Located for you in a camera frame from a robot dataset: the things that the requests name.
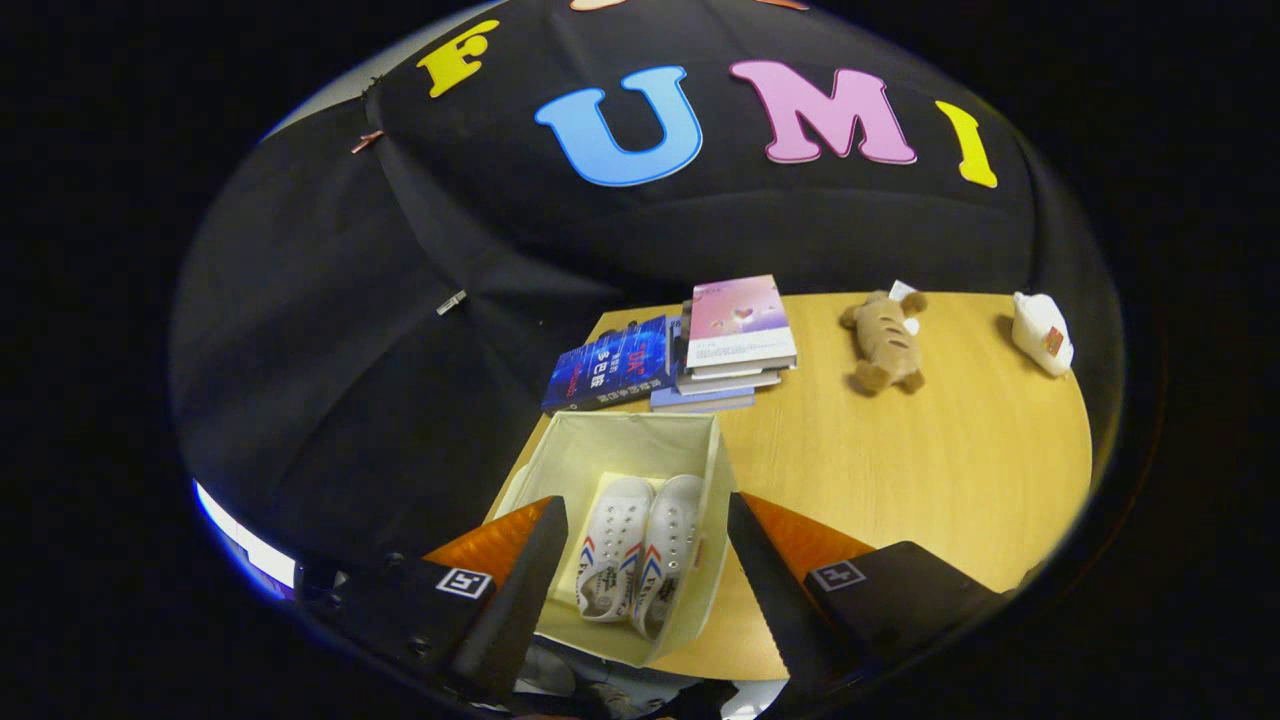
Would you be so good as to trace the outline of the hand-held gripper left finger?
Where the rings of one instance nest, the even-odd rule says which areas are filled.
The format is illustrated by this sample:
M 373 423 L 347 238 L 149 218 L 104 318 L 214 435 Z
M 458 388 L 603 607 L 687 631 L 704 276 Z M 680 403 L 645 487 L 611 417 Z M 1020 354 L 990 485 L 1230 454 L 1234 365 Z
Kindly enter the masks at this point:
M 398 682 L 456 705 L 502 705 L 517 675 L 568 539 L 550 495 L 420 557 L 376 568 L 301 600 L 325 639 Z

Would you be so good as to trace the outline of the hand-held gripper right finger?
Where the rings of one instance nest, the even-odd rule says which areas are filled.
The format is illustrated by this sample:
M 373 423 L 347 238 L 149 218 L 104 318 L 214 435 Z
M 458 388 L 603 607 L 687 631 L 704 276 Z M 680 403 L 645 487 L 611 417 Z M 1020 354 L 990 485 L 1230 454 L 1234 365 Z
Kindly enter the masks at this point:
M 905 667 L 1007 602 L 915 542 L 876 548 L 746 492 L 727 530 L 788 685 L 810 698 Z

